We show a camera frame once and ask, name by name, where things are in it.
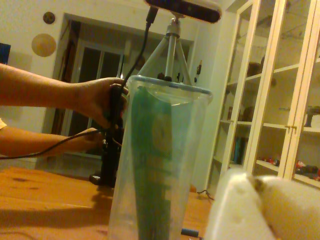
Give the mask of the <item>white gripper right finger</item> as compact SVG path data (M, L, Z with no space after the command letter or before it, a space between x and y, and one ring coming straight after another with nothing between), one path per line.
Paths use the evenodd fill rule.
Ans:
M263 215L282 240L320 238L320 191L305 184L273 176L253 178Z

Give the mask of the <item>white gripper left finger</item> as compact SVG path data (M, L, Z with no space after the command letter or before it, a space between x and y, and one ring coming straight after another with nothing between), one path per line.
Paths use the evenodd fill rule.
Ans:
M205 230L206 240L274 240L263 215L258 181L240 169L220 178Z

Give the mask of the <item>person's left hand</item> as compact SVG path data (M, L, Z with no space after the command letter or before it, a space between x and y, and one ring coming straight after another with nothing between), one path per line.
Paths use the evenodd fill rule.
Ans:
M104 134L101 132L98 132L97 129L91 127L81 132L81 134L86 134L84 136L81 136L81 147L80 149L82 151L89 151L92 149L100 148L103 145L104 142Z

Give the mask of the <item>person's right hand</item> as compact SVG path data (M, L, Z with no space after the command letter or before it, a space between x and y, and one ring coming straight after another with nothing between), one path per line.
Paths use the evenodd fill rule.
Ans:
M75 83L74 111L92 118L101 127L109 128L111 120L107 114L116 106L121 113L127 108L128 89L122 87L125 81L117 77L107 77L82 83Z

